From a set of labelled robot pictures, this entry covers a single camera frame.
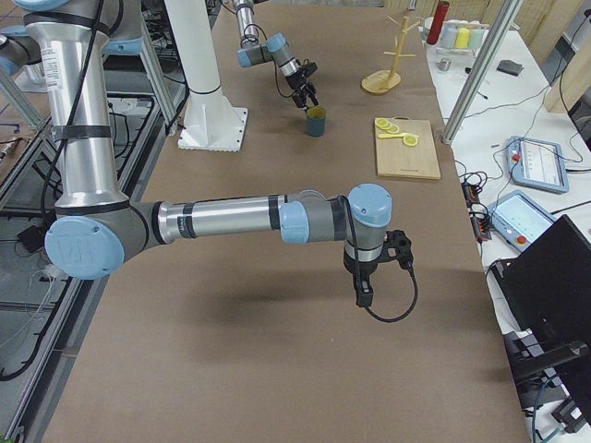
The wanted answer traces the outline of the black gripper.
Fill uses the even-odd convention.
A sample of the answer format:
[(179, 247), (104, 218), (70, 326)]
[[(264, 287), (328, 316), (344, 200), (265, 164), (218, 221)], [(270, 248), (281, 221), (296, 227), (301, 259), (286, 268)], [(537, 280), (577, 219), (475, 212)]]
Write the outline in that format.
[(344, 267), (352, 274), (353, 284), (356, 291), (356, 305), (360, 308), (371, 307), (372, 305), (372, 287), (370, 285), (370, 275), (375, 272), (381, 263), (387, 263), (388, 260), (378, 257), (374, 260), (356, 263), (353, 257), (344, 252)]
[(293, 92), (292, 100), (298, 109), (306, 108), (307, 99), (315, 99), (316, 89), (304, 72), (292, 74), (289, 77), (289, 86)]

